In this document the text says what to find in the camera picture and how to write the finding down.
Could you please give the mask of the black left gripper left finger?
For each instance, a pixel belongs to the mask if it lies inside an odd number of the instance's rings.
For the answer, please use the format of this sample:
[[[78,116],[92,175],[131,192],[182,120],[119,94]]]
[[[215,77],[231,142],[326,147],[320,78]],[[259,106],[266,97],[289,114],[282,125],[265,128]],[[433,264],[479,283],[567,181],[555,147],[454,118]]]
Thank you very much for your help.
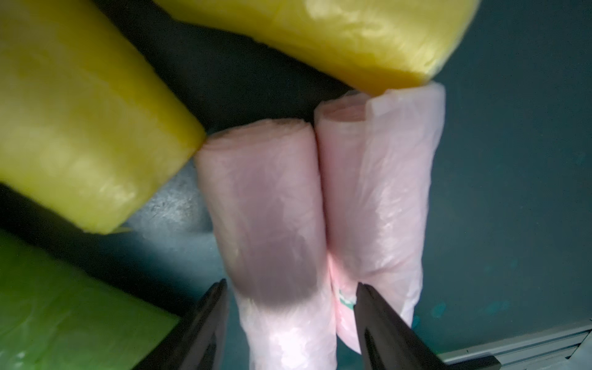
[[[173,330],[134,370],[218,370],[229,316],[228,283],[208,289]]]

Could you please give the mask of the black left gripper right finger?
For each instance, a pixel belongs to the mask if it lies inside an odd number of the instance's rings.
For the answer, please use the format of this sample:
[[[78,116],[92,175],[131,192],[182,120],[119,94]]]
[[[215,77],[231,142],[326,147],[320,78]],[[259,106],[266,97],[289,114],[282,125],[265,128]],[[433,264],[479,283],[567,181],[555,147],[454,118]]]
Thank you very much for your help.
[[[502,367],[495,356],[447,365],[411,330],[373,286],[358,284],[356,296],[354,313],[365,369],[452,370]]]

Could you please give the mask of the pink trash bag roll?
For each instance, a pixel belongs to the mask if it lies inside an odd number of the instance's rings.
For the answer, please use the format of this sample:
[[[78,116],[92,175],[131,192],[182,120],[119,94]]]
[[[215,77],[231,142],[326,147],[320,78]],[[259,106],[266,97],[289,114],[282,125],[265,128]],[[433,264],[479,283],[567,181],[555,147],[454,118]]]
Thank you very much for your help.
[[[444,86],[430,83],[378,97],[347,95],[314,113],[337,333],[355,352],[359,283],[413,321],[445,112]]]
[[[334,369],[337,338],[315,132],[260,120],[209,137],[197,183],[252,369]]]

